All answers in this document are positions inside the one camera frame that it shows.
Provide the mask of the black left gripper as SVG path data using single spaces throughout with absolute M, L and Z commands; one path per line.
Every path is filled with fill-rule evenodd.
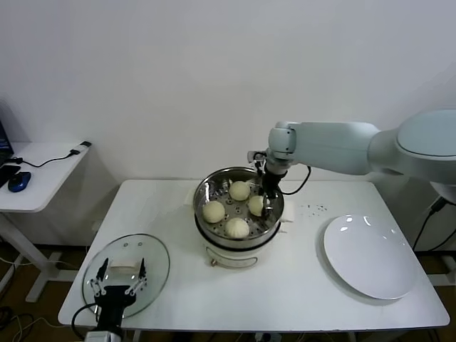
M 141 291 L 147 281 L 145 260 L 142 259 L 135 282 L 130 285 L 113 285 L 104 288 L 103 281 L 108 268 L 109 258 L 99 267 L 95 278 L 90 280 L 95 304 L 100 308 L 98 323 L 94 331 L 121 331 L 124 310 L 136 302 L 136 293 Z

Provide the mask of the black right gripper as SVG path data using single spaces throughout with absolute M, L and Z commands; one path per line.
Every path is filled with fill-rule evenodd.
M 281 190 L 279 183 L 285 177 L 285 174 L 276 175 L 274 173 L 266 172 L 264 174 L 264 194 L 266 201 L 263 201 L 261 216 L 267 218 L 274 210 L 272 203 L 279 200 Z

